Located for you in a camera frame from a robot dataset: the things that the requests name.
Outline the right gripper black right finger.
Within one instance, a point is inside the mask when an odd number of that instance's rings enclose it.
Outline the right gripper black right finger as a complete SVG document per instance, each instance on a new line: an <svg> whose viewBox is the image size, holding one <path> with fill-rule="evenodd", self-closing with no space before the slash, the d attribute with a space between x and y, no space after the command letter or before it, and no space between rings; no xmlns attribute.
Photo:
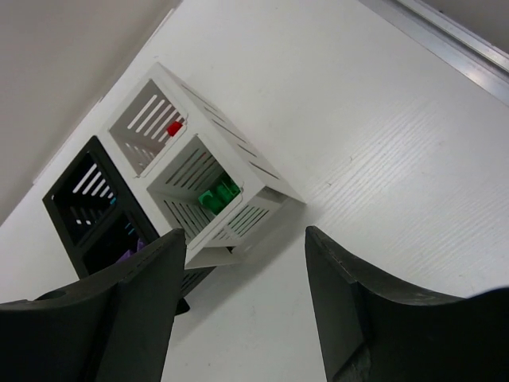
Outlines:
<svg viewBox="0 0 509 382"><path fill-rule="evenodd" d="M328 380L507 380L507 288L469 298L428 290L314 226L305 260Z"/></svg>

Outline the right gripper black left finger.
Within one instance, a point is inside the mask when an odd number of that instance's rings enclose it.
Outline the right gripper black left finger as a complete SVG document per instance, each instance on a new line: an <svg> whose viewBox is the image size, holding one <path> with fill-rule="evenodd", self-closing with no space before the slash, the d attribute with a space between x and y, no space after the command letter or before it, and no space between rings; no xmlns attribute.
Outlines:
<svg viewBox="0 0 509 382"><path fill-rule="evenodd" d="M1 305L3 381L159 381L181 296L185 234L35 300Z"/></svg>

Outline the small red lego brick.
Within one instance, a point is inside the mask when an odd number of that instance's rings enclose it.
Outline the small red lego brick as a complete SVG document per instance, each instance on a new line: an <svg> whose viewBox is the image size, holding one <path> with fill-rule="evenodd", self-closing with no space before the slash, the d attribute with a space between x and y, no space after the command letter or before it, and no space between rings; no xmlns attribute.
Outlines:
<svg viewBox="0 0 509 382"><path fill-rule="evenodd" d="M168 127L166 128L166 132L168 136L174 137L183 126L184 124L182 122L174 121L168 125Z"/></svg>

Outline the long teal lego brick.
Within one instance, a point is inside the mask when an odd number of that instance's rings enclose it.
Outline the long teal lego brick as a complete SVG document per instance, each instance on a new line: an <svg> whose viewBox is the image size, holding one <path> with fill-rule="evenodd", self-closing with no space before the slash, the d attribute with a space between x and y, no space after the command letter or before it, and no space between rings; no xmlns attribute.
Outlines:
<svg viewBox="0 0 509 382"><path fill-rule="evenodd" d="M135 237L136 227L134 225L134 218L130 211L125 210L123 206L118 202L118 198L112 196L110 198L110 206L114 210L114 223L112 229L116 234L126 237Z"/></svg>

